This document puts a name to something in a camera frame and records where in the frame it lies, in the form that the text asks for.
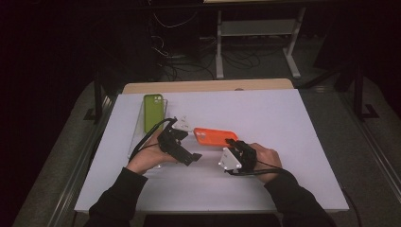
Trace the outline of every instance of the white table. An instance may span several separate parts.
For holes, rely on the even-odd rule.
[[[143,94],[120,95],[75,210],[87,212],[128,162]],[[328,212],[348,210],[297,90],[166,92],[167,115],[192,127],[234,131],[247,143],[276,149],[285,169],[311,191]],[[274,212],[270,195],[255,177],[237,177],[218,166],[220,148],[198,145],[193,134],[183,147],[202,157],[190,166],[164,164],[150,170],[137,203],[146,213]]]

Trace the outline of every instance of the dark floor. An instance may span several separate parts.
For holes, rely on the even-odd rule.
[[[238,46],[227,42],[224,46],[225,79],[287,78],[294,85],[304,84],[325,71],[313,67],[323,39],[301,38],[293,56],[301,71],[301,79],[293,79],[285,62],[281,47],[287,43],[282,38],[247,40],[256,45]],[[161,80],[200,80],[215,76],[214,54],[206,52],[201,61],[179,59],[166,67]],[[400,173],[401,123],[389,107],[380,90],[365,80],[364,102],[373,104],[379,118],[361,123],[352,112],[352,89],[345,93],[336,92],[333,85],[338,75],[331,77],[312,89],[301,90],[301,96],[321,140],[327,159],[346,192],[360,213],[363,226],[399,226],[401,205],[399,194],[389,183],[389,177],[377,160],[377,148],[367,140],[369,130],[394,172]],[[84,172],[77,170],[77,159],[87,151],[88,141],[96,131],[94,122],[83,120],[87,110],[94,108],[93,83],[88,84],[76,102],[59,139],[53,147],[44,168],[32,187],[14,226],[82,226],[87,219],[84,214],[73,211],[77,199],[76,188],[68,187],[71,176]],[[57,204],[63,201],[65,207]],[[357,226],[357,213],[352,208],[346,212],[331,214],[338,226]],[[138,214],[133,226],[141,226],[144,215]]]

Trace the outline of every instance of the person's right hand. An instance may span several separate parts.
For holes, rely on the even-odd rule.
[[[256,158],[258,161],[272,165],[272,166],[282,167],[280,157],[278,156],[277,151],[275,151],[274,149],[265,148],[256,143],[250,144],[250,146],[251,146],[251,148],[254,148],[256,150]],[[274,168],[272,166],[267,166],[267,165],[257,162],[254,167],[254,170]],[[261,182],[268,183],[271,180],[273,180],[275,177],[277,177],[277,175],[278,175],[278,173],[265,173],[265,174],[261,174],[261,175],[256,175],[256,177]]]

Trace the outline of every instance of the green phone case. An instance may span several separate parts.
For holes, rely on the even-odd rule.
[[[149,132],[154,125],[165,119],[165,104],[160,94],[144,96],[145,132]]]

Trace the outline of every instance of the person's left hand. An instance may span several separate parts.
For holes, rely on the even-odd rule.
[[[171,155],[162,152],[159,148],[157,137],[162,131],[157,130],[143,145],[144,148],[139,151],[132,160],[128,163],[127,169],[138,174],[144,174],[149,169],[165,162],[178,163],[178,161]]]

